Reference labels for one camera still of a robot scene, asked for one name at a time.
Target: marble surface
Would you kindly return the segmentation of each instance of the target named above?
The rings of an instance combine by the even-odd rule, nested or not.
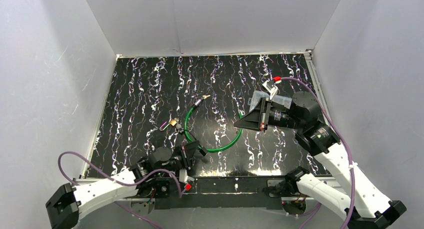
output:
[[[261,83],[275,76],[295,77],[312,87],[303,54],[225,55],[122,58],[110,84],[91,162],[115,175],[143,155],[185,142],[174,128],[159,131],[163,122],[184,120],[199,97],[210,95],[192,114],[189,127],[206,148],[227,145],[237,134],[238,111]],[[297,83],[279,85],[280,96],[305,90]],[[270,126],[264,132],[243,130],[226,151],[196,155],[191,176],[284,175],[297,166],[314,174],[328,172],[303,150],[294,130]],[[88,168],[87,178],[101,177]]]

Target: gray floor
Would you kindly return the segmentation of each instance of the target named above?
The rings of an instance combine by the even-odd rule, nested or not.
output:
[[[309,201],[312,208],[316,201]],[[140,214],[147,215],[146,207]],[[164,229],[297,229],[306,218],[295,219],[262,211],[260,208],[179,208],[153,210],[149,219]],[[338,229],[342,220],[322,206],[304,229]],[[83,218],[78,229],[144,229],[153,228],[115,204],[104,206]]]

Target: white wall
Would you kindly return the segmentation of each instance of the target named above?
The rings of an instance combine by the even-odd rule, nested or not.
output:
[[[50,228],[57,157],[88,153],[116,56],[85,0],[0,0],[0,55],[0,227]]]
[[[87,0],[116,54],[312,49],[340,0]]]
[[[365,174],[423,228],[424,0],[341,0],[314,50],[333,120]]]

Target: green cable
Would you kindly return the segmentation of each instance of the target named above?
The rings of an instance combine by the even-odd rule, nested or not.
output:
[[[187,130],[187,123],[189,122],[189,118],[190,118],[190,115],[192,114],[193,110],[194,110],[194,108],[192,107],[188,111],[187,115],[185,116],[185,120],[184,120],[184,134],[185,134],[185,138],[187,139],[187,141],[189,143],[193,142],[193,138],[191,138],[189,131]],[[240,112],[238,113],[238,117],[242,118],[242,114]],[[218,153],[218,152],[222,152],[222,151],[227,150],[228,148],[232,147],[239,140],[240,136],[242,135],[242,131],[243,131],[243,129],[240,128],[238,130],[238,133],[235,136],[235,138],[228,145],[220,147],[220,148],[214,148],[214,149],[209,148],[209,149],[206,149],[206,150],[210,153]]]

